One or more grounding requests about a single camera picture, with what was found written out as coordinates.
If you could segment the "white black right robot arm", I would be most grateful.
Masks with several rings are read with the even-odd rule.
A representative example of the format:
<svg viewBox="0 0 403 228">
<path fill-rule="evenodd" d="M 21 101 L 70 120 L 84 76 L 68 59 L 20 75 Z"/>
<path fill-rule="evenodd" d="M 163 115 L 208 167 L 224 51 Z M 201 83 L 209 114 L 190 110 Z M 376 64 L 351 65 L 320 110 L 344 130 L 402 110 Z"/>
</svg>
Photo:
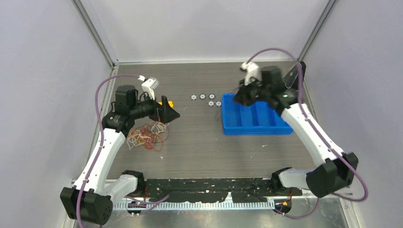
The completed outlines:
<svg viewBox="0 0 403 228">
<path fill-rule="evenodd" d="M 234 101 L 244 106 L 267 103 L 297 134 L 316 165 L 313 170 L 286 167 L 272 173 L 273 192 L 283 195 L 290 188 L 300 188 L 322 198 L 348 187 L 354 178 L 352 169 L 358 165 L 357 156 L 332 142 L 307 105 L 298 102 L 298 90 L 284 84 L 280 68 L 260 68 L 253 62 L 242 63 L 240 68 L 246 75 Z"/>
</svg>

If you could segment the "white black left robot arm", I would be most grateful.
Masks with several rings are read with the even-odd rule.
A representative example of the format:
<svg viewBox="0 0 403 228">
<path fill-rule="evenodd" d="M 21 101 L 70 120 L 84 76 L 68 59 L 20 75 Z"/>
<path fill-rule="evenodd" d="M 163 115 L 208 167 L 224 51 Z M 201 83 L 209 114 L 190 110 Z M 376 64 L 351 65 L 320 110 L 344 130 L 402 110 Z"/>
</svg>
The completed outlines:
<svg viewBox="0 0 403 228">
<path fill-rule="evenodd" d="M 72 187 L 64 187 L 60 199 L 70 219 L 105 225 L 113 206 L 126 196 L 139 197 L 145 193 L 144 175 L 126 170 L 106 186 L 105 181 L 120 147 L 127 139 L 137 119 L 145 117 L 164 124 L 180 117 L 168 103 L 166 96 L 158 103 L 146 92 L 140 100 L 133 85 L 119 86 L 115 91 L 112 110 L 101 120 L 100 135 L 89 161 Z"/>
</svg>

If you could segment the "blue plastic divided tray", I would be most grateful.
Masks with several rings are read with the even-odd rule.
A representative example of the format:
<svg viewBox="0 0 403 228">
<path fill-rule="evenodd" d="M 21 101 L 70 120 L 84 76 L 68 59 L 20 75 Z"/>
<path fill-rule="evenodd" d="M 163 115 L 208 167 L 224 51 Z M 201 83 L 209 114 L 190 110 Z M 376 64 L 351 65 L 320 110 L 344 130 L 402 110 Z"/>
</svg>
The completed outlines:
<svg viewBox="0 0 403 228">
<path fill-rule="evenodd" d="M 225 135 L 289 135 L 293 129 L 265 102 L 243 106 L 235 94 L 223 94 L 221 119 Z"/>
</svg>

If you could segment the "black wedge with clear plate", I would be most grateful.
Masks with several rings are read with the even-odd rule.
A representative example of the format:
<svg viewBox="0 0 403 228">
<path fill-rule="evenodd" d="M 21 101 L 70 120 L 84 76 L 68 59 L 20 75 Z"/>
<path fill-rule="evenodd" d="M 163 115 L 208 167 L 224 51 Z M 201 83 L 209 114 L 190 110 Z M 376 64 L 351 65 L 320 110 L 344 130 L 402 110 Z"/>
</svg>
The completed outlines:
<svg viewBox="0 0 403 228">
<path fill-rule="evenodd" d="M 297 63 L 295 63 L 288 72 L 282 77 L 282 88 L 283 89 L 295 89 L 298 91 L 299 86 L 299 72 Z"/>
</svg>

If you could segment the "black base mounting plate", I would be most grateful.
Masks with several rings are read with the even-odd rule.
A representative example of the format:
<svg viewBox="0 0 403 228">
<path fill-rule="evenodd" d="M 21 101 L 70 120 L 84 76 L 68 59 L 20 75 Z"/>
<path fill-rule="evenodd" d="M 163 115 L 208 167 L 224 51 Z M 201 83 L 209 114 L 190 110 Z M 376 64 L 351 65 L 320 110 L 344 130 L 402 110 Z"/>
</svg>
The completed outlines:
<svg viewBox="0 0 403 228">
<path fill-rule="evenodd" d="M 233 202 L 265 202 L 268 197 L 301 196 L 297 188 L 277 189 L 269 178 L 147 179 L 130 197 L 156 202 L 168 195 L 167 202 L 215 203 L 231 195 Z"/>
</svg>

